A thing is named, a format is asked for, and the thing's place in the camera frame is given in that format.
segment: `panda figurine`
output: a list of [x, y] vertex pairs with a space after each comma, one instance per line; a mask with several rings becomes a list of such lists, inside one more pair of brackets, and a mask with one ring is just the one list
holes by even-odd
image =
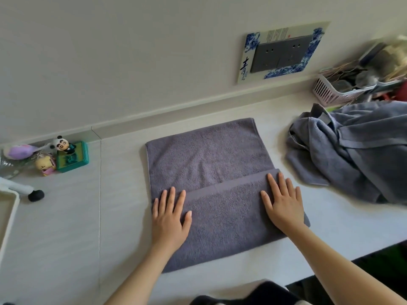
[[75, 153], [76, 145], [69, 143], [66, 139], [62, 138], [62, 136], [58, 136], [50, 144], [50, 148], [64, 151], [66, 154], [73, 154]]

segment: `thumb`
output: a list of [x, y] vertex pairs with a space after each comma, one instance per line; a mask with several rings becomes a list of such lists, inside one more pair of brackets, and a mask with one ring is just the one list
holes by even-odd
[[182, 225], [182, 231], [188, 235], [189, 229], [191, 228], [192, 224], [192, 211], [188, 211], [185, 215], [184, 224]]
[[264, 206], [266, 207], [266, 209], [272, 211], [273, 205], [272, 205], [272, 202], [270, 201], [269, 195], [264, 190], [262, 190], [260, 192], [260, 194], [261, 194], [261, 199], [263, 200], [263, 203], [264, 203]]

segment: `person's left hand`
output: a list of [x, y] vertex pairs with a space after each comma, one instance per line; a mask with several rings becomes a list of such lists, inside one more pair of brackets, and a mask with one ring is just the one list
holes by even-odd
[[172, 255], [185, 242], [192, 223], [192, 211], [185, 215], [184, 225], [181, 225], [181, 213], [186, 196], [185, 190], [181, 191], [176, 207], [174, 200], [176, 189], [171, 187], [170, 195], [167, 199], [167, 191], [161, 194], [161, 200], [154, 200], [153, 205], [153, 241], [152, 248], [159, 248]]

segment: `towel tag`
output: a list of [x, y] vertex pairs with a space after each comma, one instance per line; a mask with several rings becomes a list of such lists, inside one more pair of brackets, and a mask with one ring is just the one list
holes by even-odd
[[323, 123], [325, 123], [326, 125], [328, 125], [329, 123], [331, 123], [330, 118], [326, 115], [326, 113], [322, 113], [319, 118], [319, 120], [323, 121]]

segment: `white countertop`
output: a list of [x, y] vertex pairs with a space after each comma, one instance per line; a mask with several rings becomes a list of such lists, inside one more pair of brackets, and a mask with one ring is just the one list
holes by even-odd
[[[155, 138], [244, 117], [255, 119], [276, 168], [300, 185], [311, 229], [348, 259], [407, 239], [407, 207], [356, 201], [332, 187], [302, 184], [284, 160], [289, 124], [315, 98], [298, 93], [89, 145], [91, 163], [49, 177], [19, 176], [46, 197], [19, 207], [0, 270], [0, 300], [23, 304], [102, 304], [148, 249], [151, 211], [144, 144]], [[152, 304], [188, 303], [259, 279], [286, 285], [311, 276], [282, 239], [159, 278]]]

